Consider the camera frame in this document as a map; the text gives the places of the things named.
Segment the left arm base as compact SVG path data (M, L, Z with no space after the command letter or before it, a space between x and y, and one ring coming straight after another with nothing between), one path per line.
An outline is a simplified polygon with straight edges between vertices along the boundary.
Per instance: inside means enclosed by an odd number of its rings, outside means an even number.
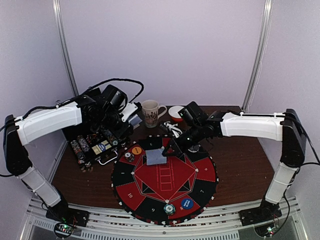
M59 239L69 238L77 227L86 227L89 220L89 212L70 207L51 207L45 204L46 218L55 220L53 233Z

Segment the blue playing card deck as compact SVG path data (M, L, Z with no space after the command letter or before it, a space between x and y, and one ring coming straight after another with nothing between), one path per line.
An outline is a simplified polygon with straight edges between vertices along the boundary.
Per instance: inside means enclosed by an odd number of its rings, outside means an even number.
M167 163L167 157L163 156L163 149L150 149L145 151L146 154L146 165L162 165Z

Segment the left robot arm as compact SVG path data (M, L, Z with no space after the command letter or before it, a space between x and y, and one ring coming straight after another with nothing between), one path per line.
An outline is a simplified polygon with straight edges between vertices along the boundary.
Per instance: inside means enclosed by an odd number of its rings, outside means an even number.
M80 124L89 124L95 130L105 127L117 139L133 133L132 120L142 109L135 99L143 92L142 82L124 78L123 82L140 85L132 98L107 79L90 86L82 94L54 106L36 106L23 116L8 115L3 131L3 152L6 169L10 176L19 178L37 194L61 222L72 218L72 211L63 195L48 182L33 165L25 146L47 134Z

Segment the orange big blind button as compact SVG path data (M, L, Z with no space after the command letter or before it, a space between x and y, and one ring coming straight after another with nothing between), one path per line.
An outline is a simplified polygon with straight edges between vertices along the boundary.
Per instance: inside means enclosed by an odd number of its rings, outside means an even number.
M139 147L139 146L135 146L131 149L131 152L134 154L134 155L140 155L142 153L142 148Z

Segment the blue small blind button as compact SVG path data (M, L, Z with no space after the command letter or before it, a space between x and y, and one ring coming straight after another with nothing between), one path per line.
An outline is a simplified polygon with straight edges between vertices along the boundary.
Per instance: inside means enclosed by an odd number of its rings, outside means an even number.
M183 198L180 205L183 209L189 210L193 208L194 202L191 198Z

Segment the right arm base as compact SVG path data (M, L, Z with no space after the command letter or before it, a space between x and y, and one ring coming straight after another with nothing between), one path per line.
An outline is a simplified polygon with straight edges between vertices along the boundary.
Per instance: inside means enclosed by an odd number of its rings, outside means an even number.
M260 237L272 237L280 224L282 212L279 207L255 207L241 210L239 218L242 226L254 225L255 233Z

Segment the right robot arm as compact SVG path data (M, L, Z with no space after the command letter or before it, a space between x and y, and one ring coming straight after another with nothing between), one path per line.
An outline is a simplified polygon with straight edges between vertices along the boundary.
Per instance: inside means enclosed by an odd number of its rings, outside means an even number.
M259 220L268 220L299 169L305 165L306 144L311 143L296 111L290 108L283 113L270 114L215 111L207 115L192 101L178 115L189 129L168 142L162 152L165 157L180 157L203 139L213 137L254 137L282 143L279 165L264 195L264 204L256 210Z

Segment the clear dealer button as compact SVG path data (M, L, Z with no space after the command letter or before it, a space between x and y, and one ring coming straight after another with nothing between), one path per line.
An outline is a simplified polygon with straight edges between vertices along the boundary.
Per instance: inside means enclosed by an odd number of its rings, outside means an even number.
M199 145L191 146L191 147L188 149L188 151L191 152L191 153L197 153L199 150L200 150L200 146L199 146Z

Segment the poker chip stack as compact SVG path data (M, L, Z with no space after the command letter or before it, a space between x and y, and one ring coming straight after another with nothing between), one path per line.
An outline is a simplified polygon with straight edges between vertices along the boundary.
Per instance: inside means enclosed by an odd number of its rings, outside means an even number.
M171 203L165 204L163 210L168 216L172 216L176 212L175 206Z
M131 162L133 162L135 160L135 156L131 152L128 152L128 151L125 152L123 156L124 156L124 159L129 163L131 163Z

